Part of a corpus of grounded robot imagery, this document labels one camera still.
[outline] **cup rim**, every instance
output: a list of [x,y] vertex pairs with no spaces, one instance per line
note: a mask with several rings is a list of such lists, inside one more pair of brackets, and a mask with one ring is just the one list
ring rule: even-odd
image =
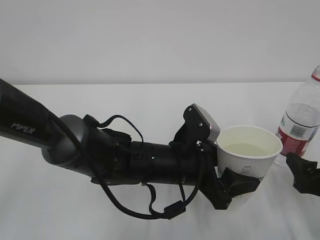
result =
[[[238,127],[250,127],[250,128],[254,128],[254,129],[260,129],[272,136],[275,137],[276,141],[280,144],[280,150],[277,151],[276,153],[273,153],[273,154],[270,154],[270,155],[265,155],[265,156],[246,156],[246,155],[241,155],[241,154],[237,154],[237,153],[234,153],[234,152],[231,152],[229,150],[227,150],[225,147],[222,147],[219,142],[218,142],[218,139],[219,139],[219,136],[220,134],[223,132],[223,131],[226,131],[226,130],[229,130],[229,129],[233,129],[233,128],[238,128]],[[236,156],[236,157],[239,157],[239,158],[243,158],[243,159],[256,159],[256,160],[263,160],[263,159],[269,159],[269,158],[273,158],[273,157],[276,157],[278,154],[281,153],[281,151],[283,150],[283,144],[281,142],[281,140],[275,135],[273,134],[272,132],[262,128],[262,127],[258,127],[258,126],[252,126],[252,125],[235,125],[235,126],[230,126],[230,127],[227,127],[225,129],[223,129],[221,132],[220,132],[218,138],[216,139],[216,145],[222,149],[224,152],[226,152],[227,154],[230,154],[230,155],[233,155],[233,156]]]

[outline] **bottle label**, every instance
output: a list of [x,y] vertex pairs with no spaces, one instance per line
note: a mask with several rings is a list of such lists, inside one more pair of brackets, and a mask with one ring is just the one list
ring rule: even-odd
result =
[[288,153],[294,153],[302,157],[311,140],[316,135],[318,126],[304,126],[293,121],[287,113],[282,117],[280,126],[276,132],[276,136],[283,144],[282,155],[287,156]]

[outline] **bottle cap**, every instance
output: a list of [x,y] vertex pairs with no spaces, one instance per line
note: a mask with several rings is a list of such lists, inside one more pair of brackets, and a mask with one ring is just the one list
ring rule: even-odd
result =
[[312,77],[314,80],[320,82],[320,65],[318,65],[318,66],[315,68],[315,70],[313,71],[311,77]]

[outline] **white paper cup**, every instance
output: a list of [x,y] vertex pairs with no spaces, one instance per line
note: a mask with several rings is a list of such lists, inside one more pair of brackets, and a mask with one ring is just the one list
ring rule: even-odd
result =
[[[216,143],[219,177],[228,168],[260,181],[283,148],[281,140],[272,132],[247,125],[232,126],[221,131]],[[234,197],[229,208],[243,205],[251,194]]]

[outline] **water bottle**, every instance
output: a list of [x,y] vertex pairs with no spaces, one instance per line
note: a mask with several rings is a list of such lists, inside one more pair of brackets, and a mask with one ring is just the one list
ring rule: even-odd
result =
[[302,157],[316,135],[319,125],[320,65],[290,99],[276,132],[276,136],[282,141],[283,150],[276,157],[275,163],[286,166],[288,153]]

